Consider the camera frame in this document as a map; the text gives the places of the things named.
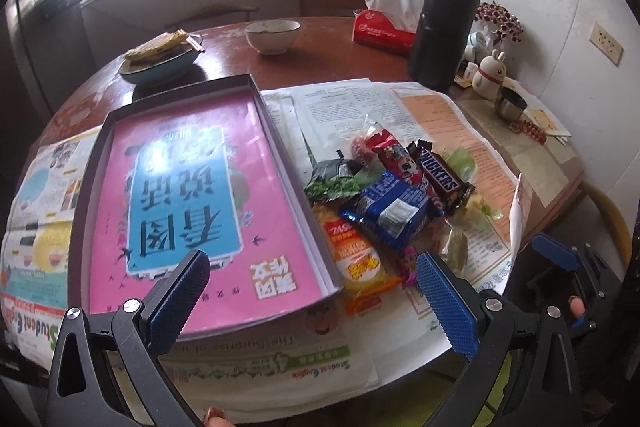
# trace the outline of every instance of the rabbit figurine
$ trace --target rabbit figurine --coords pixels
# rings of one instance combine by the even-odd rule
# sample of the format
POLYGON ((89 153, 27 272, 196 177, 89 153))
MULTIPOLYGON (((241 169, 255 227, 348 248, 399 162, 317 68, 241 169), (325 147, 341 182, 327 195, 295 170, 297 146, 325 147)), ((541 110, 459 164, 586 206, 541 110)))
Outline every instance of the rabbit figurine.
POLYGON ((504 57, 504 52, 493 50, 489 57, 482 59, 478 71, 474 74, 472 80, 474 91, 487 100, 493 100, 498 96, 498 90, 507 75, 504 57))

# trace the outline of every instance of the green snack package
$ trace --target green snack package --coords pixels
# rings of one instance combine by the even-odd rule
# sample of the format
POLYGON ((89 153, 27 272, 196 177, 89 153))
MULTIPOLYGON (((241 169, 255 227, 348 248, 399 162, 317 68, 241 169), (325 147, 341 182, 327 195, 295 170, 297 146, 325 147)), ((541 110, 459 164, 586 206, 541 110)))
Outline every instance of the green snack package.
POLYGON ((464 147, 458 147, 454 150, 446 162, 465 183, 470 183, 478 171, 478 165, 476 165, 473 155, 464 147))
POLYGON ((311 181, 305 187, 305 194, 311 203, 351 198, 362 190, 355 176, 363 165, 344 158, 318 162, 311 174, 311 181))

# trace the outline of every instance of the metal screw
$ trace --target metal screw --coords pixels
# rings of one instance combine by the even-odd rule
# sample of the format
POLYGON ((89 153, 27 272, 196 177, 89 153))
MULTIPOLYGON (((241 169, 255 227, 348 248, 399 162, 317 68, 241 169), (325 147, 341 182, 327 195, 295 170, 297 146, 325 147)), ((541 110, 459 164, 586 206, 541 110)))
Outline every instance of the metal screw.
POLYGON ((499 312, 502 309, 502 303, 498 299, 487 299, 484 305, 492 312, 499 312))
POLYGON ((79 308, 71 308, 66 312, 66 318, 68 318, 68 319, 74 319, 74 318, 78 317, 78 315, 80 315, 80 309, 79 308))
POLYGON ((137 312, 140 308, 140 301, 138 299, 129 299, 122 305, 122 309, 127 313, 137 312))
POLYGON ((546 309, 546 312, 549 314, 549 317, 553 317, 555 319, 561 315, 560 310, 556 306, 549 306, 549 308, 546 309))

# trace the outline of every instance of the book cover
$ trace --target book cover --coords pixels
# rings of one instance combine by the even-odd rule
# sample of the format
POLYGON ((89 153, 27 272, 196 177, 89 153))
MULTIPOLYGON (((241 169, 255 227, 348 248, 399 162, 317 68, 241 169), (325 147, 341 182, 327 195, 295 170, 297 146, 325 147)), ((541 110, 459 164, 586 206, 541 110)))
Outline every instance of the book cover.
POLYGON ((98 204, 90 312, 143 298, 194 248, 211 272, 183 338, 306 307, 326 295, 296 219, 250 93, 121 120, 98 204))

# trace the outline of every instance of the red tissue box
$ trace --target red tissue box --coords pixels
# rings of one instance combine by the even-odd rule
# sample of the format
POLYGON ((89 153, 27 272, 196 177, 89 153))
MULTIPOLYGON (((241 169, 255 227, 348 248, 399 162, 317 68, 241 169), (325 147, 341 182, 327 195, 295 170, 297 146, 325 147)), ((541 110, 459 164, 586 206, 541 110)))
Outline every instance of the red tissue box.
POLYGON ((385 14, 363 10, 353 23, 353 42, 379 48, 408 57, 414 45, 415 33, 397 30, 385 14))

